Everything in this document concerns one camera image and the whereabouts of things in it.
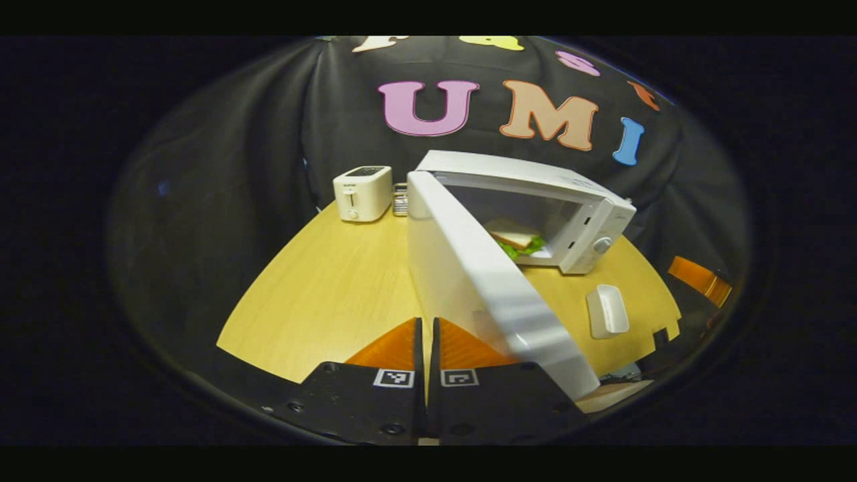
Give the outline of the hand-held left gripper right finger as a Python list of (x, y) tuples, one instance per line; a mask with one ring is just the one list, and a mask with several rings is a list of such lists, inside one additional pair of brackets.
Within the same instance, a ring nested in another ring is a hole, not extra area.
[(501, 363), (489, 345), (433, 321), (428, 432), (442, 445), (550, 445), (590, 424), (532, 361)]

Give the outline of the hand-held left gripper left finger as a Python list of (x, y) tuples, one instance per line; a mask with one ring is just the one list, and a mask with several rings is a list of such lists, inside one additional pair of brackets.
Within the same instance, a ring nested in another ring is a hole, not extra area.
[(318, 364), (266, 412), (345, 445), (415, 445), (424, 421), (422, 318), (377, 338), (356, 364)]

